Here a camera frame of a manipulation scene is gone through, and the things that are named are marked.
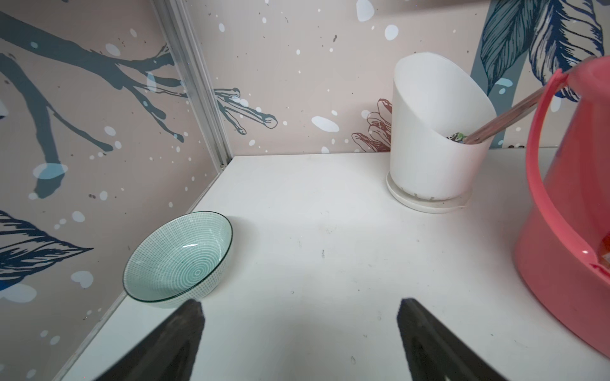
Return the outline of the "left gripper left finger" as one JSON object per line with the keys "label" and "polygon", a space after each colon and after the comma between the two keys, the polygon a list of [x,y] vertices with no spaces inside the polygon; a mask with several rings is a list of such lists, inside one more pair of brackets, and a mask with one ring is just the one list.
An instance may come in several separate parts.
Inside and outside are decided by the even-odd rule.
{"label": "left gripper left finger", "polygon": [[201,303],[189,299],[99,380],[189,380],[205,326]]}

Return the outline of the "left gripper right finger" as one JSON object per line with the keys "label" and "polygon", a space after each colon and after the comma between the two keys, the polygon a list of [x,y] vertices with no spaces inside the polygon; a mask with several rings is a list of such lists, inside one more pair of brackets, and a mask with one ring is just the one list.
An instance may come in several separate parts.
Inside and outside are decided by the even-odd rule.
{"label": "left gripper right finger", "polygon": [[400,303],[397,325],[413,380],[503,380],[414,298]]}

